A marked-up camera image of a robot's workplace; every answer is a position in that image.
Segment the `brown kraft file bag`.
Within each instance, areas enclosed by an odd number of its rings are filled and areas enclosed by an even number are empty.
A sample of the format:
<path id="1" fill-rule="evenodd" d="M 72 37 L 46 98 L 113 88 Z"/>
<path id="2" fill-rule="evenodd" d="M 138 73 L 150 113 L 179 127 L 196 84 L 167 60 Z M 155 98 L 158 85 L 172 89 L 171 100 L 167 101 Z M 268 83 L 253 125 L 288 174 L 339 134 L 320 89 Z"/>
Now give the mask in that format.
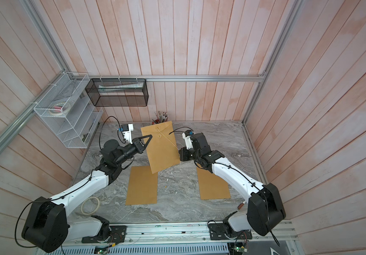
<path id="1" fill-rule="evenodd" d="M 197 168 L 198 185 L 202 200 L 230 199 L 229 186 L 217 175 Z"/>
<path id="2" fill-rule="evenodd" d="M 150 205 L 157 203 L 157 173 L 150 166 L 131 168 L 126 205 Z"/>
<path id="3" fill-rule="evenodd" d="M 177 143 L 172 131 L 171 121 L 141 128 L 143 136 L 153 136 L 146 149 L 152 173 L 180 164 Z"/>

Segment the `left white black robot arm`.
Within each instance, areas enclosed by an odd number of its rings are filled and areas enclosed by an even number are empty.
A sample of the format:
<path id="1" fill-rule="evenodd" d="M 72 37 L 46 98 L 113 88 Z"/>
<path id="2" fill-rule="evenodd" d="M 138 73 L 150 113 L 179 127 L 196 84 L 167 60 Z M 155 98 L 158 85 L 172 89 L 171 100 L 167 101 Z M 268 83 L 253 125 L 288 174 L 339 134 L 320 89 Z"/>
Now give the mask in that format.
<path id="1" fill-rule="evenodd" d="M 64 242 L 81 238 L 107 242 L 112 234 L 108 220 L 94 215 L 90 220 L 72 222 L 68 216 L 94 193 L 113 183 L 124 170 L 123 163 L 142 154 L 152 138 L 137 137 L 125 146 L 114 139 L 104 143 L 100 164 L 87 177 L 59 194 L 39 197 L 26 206 L 29 212 L 21 237 L 44 252 L 53 252 Z"/>

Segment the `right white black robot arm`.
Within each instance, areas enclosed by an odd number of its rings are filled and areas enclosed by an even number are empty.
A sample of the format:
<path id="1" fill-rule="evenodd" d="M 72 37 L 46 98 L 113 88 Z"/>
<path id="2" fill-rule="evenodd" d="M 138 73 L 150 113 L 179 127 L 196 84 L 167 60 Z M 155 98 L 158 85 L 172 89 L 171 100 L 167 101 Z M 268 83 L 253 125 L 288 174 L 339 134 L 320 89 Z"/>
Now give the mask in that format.
<path id="1" fill-rule="evenodd" d="M 228 231 L 242 232 L 253 230 L 258 235 L 272 233 L 286 217 L 278 188 L 272 184 L 263 184 L 248 176 L 234 166 L 218 150 L 212 150 L 203 133 L 186 130 L 182 137 L 185 146 L 179 149 L 182 162 L 193 161 L 195 165 L 222 178 L 244 199 L 247 209 L 238 209 L 224 219 Z"/>

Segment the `bundle of pens and pencils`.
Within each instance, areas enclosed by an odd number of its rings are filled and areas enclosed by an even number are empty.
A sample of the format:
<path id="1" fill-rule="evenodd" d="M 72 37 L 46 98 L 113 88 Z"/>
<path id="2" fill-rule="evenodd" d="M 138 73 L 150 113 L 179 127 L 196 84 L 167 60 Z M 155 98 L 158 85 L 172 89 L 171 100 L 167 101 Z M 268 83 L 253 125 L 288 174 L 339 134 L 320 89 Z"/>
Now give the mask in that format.
<path id="1" fill-rule="evenodd" d="M 155 112 L 155 119 L 152 119 L 152 125 L 160 124 L 168 121 L 168 113 L 167 112 Z"/>

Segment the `clear tape roll on table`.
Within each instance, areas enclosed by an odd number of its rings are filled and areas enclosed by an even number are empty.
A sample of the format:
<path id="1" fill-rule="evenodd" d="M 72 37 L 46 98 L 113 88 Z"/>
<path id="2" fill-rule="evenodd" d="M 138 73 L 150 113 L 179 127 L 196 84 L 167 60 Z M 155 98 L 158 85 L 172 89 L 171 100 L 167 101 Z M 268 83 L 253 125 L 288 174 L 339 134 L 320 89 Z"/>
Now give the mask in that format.
<path id="1" fill-rule="evenodd" d="M 93 215 L 100 206 L 101 201 L 97 197 L 89 197 L 81 204 L 80 211 L 83 215 Z"/>

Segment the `tape roll on shelf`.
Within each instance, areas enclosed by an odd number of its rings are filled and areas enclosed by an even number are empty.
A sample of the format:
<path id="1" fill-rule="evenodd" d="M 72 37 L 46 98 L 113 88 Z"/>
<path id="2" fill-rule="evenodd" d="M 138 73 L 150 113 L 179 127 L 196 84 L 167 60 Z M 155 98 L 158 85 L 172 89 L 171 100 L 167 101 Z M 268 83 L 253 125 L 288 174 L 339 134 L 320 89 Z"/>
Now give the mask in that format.
<path id="1" fill-rule="evenodd" d="M 65 102 L 56 103 L 55 105 L 52 106 L 52 108 L 48 110 L 48 113 L 50 116 L 56 116 L 56 117 L 63 116 L 69 112 L 70 108 L 71 106 L 68 103 Z"/>

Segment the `black mesh wall basket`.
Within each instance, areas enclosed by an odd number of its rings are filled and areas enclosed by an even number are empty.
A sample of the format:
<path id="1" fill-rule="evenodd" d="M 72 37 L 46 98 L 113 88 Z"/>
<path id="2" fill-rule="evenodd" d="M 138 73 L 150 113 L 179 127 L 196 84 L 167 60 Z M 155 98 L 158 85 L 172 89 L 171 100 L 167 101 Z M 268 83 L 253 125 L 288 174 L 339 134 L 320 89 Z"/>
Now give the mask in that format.
<path id="1" fill-rule="evenodd" d="M 149 94 L 145 79 L 93 78 L 85 88 L 98 107 L 145 107 Z"/>

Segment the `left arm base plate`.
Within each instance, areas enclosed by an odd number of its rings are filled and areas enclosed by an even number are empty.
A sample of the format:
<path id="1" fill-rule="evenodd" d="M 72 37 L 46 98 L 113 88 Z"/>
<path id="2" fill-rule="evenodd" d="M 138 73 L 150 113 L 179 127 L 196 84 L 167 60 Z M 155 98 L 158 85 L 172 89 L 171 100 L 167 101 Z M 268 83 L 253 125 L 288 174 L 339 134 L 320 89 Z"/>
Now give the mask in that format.
<path id="1" fill-rule="evenodd" d="M 123 243 L 126 230 L 125 225 L 105 226 L 96 236 L 82 238 L 81 243 Z"/>

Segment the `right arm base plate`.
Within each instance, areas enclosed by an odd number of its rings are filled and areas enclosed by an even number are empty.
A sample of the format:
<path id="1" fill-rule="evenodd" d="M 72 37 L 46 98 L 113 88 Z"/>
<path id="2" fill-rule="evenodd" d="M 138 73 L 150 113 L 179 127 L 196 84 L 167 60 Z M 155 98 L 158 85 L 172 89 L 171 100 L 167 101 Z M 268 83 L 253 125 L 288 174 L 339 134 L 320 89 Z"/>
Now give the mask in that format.
<path id="1" fill-rule="evenodd" d="M 207 228 L 209 230 L 209 235 L 211 240 L 251 240 L 252 233 L 249 230 L 235 232 L 226 223 L 217 223 L 216 221 L 207 222 Z"/>

